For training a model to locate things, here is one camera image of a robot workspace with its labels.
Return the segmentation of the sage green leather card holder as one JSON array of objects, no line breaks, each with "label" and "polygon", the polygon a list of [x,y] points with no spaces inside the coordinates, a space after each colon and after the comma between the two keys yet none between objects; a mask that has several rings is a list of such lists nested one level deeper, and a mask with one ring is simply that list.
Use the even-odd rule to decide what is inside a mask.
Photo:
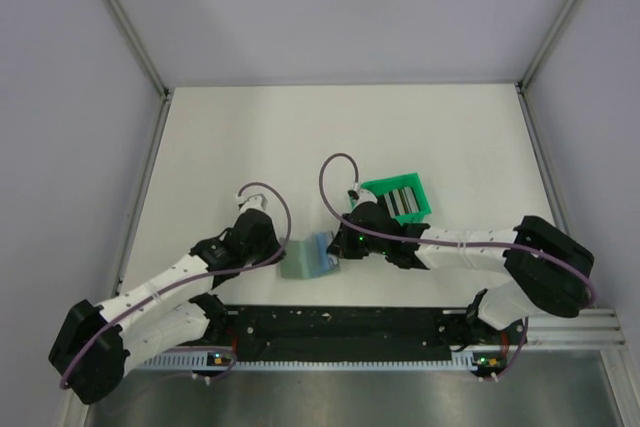
[{"label": "sage green leather card holder", "polygon": [[310,280],[335,274],[340,270],[339,259],[327,252],[334,240],[331,231],[312,234],[305,240],[290,240],[285,256],[279,262],[279,274],[288,280]]}]

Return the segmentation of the green plastic card bin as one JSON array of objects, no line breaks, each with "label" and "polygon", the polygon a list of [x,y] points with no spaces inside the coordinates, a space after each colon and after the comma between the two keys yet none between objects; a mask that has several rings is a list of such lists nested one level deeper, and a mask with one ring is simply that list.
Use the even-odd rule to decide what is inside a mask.
[{"label": "green plastic card bin", "polygon": [[357,187],[370,192],[400,224],[420,223],[432,212],[418,173],[365,181]]}]

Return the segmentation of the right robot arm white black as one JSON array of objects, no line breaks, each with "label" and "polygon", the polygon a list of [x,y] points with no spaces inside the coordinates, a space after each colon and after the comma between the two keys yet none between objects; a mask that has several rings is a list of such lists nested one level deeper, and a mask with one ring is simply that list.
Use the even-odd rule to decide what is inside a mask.
[{"label": "right robot arm white black", "polygon": [[374,255],[403,270],[417,284],[394,304],[463,309],[469,335],[481,343],[525,317],[575,318],[595,300],[593,255],[537,216],[506,229],[454,230],[402,223],[379,203],[364,201],[339,222],[331,255]]}]

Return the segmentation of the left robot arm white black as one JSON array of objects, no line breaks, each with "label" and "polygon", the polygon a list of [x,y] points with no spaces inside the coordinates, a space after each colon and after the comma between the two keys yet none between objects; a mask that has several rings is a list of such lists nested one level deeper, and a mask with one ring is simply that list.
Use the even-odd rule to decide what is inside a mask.
[{"label": "left robot arm white black", "polygon": [[136,367],[183,344],[230,337],[227,310],[213,291],[241,273],[279,262],[288,234],[250,208],[219,235],[197,242],[176,263],[118,297],[68,311],[48,360],[60,387],[86,405],[109,395]]}]

